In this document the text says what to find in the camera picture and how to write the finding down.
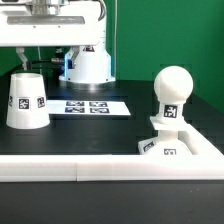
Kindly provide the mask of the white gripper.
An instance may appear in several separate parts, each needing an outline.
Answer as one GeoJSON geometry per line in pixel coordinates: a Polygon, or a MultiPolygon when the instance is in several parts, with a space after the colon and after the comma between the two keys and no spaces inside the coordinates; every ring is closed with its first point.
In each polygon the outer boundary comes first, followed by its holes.
{"type": "Polygon", "coordinates": [[[0,1],[0,46],[17,47],[25,70],[30,61],[25,46],[72,46],[67,52],[68,68],[74,69],[80,47],[96,45],[100,39],[100,3],[66,1],[59,8],[50,6],[48,15],[32,13],[31,1],[0,1]]]}

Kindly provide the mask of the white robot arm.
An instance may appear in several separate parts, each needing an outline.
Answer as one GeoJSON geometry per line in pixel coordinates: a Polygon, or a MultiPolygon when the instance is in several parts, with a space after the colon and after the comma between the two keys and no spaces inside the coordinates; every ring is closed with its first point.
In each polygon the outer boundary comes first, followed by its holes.
{"type": "Polygon", "coordinates": [[[106,22],[104,0],[0,0],[0,47],[14,47],[25,70],[27,47],[66,47],[53,60],[63,68],[60,84],[98,89],[115,82],[106,22]]]}

